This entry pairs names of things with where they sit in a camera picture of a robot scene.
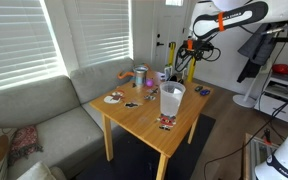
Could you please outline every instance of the wooden floor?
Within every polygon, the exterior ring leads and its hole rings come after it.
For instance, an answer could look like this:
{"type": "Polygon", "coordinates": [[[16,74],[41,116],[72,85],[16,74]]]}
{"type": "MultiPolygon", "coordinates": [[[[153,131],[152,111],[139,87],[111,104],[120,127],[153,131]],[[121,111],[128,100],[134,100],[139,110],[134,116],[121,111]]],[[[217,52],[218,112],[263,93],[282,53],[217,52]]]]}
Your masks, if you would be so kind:
{"type": "MultiPolygon", "coordinates": [[[[205,86],[214,88],[215,93],[210,98],[203,114],[216,119],[214,128],[208,138],[203,152],[199,157],[192,180],[204,180],[204,165],[206,162],[225,156],[242,146],[245,133],[254,134],[269,116],[254,109],[244,108],[235,104],[232,97],[236,93],[219,88],[204,82],[194,80],[205,86]]],[[[288,135],[288,123],[281,120],[274,120],[273,127],[284,137],[288,135]]],[[[274,133],[271,127],[272,142],[282,143],[282,140],[274,133]]],[[[210,163],[206,168],[207,180],[237,180],[241,177],[241,156],[242,152],[210,163]]]]}

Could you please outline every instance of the table top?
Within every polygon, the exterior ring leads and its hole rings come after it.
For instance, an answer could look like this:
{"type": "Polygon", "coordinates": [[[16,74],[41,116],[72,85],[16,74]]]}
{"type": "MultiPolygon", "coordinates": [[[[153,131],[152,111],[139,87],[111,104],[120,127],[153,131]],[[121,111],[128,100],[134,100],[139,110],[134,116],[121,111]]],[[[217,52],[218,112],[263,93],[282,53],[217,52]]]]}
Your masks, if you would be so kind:
{"type": "Polygon", "coordinates": [[[134,81],[130,81],[94,99],[90,105],[159,153],[170,158],[213,94],[213,89],[204,86],[204,89],[209,89],[211,92],[209,95],[201,96],[194,91],[198,84],[184,82],[186,91],[176,115],[176,124],[170,131],[162,130],[159,128],[161,123],[157,121],[161,115],[160,91],[154,95],[155,100],[144,99],[144,96],[150,94],[149,90],[159,88],[162,75],[159,72],[148,71],[146,78],[152,78],[154,86],[133,87],[134,81]],[[105,97],[116,91],[124,93],[119,103],[104,102],[105,97]],[[139,106],[125,107],[125,103],[128,102],[137,103],[139,106]]]}

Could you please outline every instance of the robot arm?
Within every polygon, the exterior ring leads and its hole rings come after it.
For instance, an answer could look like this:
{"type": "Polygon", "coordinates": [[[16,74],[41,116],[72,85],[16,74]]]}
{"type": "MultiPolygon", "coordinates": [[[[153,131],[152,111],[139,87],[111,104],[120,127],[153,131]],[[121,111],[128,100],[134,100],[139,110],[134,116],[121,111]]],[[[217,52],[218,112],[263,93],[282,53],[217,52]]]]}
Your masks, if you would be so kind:
{"type": "Polygon", "coordinates": [[[250,0],[244,6],[221,12],[210,0],[196,3],[190,30],[205,39],[225,29],[252,23],[288,21],[288,0],[250,0]]]}

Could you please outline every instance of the clear plastic cup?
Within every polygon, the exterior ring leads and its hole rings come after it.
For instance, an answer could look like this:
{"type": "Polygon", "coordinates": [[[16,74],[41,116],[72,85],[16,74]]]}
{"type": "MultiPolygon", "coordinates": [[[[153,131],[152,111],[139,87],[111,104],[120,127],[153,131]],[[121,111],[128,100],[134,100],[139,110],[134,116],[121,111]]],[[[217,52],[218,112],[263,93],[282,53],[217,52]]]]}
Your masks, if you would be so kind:
{"type": "Polygon", "coordinates": [[[166,116],[176,116],[186,88],[174,81],[165,81],[160,84],[161,113],[166,116]]]}

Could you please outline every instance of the white door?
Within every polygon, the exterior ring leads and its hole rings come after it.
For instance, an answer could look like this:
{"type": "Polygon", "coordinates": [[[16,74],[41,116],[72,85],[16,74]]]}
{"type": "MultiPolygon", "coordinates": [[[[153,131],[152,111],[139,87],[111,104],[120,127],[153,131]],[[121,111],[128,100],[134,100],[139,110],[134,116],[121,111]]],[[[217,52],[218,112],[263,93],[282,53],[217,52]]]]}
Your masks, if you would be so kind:
{"type": "Polygon", "coordinates": [[[186,11],[189,0],[157,0],[155,5],[157,10],[157,30],[155,48],[155,58],[153,58],[154,70],[163,72],[164,67],[168,64],[169,43],[175,42],[176,49],[174,52],[174,60],[179,46],[183,44],[186,11]]]}

